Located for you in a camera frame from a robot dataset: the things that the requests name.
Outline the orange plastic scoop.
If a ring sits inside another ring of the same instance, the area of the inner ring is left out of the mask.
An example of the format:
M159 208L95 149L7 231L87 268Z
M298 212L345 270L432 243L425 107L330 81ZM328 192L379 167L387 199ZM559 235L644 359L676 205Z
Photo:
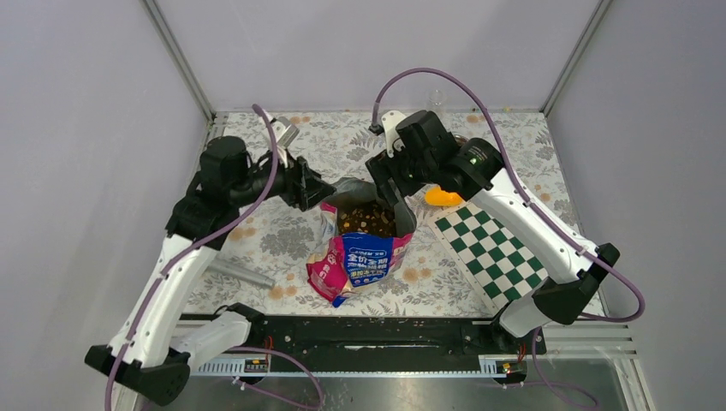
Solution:
M444 191L439 186L428 189L424 195L424 200L430 206L439 207L458 206L463 202L459 194Z

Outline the pink pet food bag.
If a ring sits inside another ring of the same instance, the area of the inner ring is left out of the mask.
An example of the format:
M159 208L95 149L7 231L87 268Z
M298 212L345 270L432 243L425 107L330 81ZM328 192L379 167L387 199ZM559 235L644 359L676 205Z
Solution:
M322 239L306 261L307 282L333 307L397 271L417 228L402 198L387 205L376 186L353 177L319 206Z

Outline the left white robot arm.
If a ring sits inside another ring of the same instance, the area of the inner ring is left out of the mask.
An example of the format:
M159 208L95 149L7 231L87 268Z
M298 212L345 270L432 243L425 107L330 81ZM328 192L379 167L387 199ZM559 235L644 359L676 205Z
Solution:
M94 345L85 362L150 404L171 404L191 373L230 348L247 352L267 342L264 315L234 304L188 337L173 333L201 275L217 257L228 233L269 198L307 211L334 188L307 161L274 145L253 161L244 141L213 140L199 169L166 224L162 250L145 289L112 340Z

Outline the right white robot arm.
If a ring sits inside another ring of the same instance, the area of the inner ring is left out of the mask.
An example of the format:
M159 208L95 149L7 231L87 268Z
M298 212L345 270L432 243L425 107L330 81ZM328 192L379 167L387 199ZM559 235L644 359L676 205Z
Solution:
M371 131L384 136L386 148L366 167L390 205L438 185L502 223L542 264L546 279L497 313L495 348L511 353L530 331L550 322L571 325L583 313L620 253L572 233L526 191L502 148L481 138L461 143L429 110L375 116Z

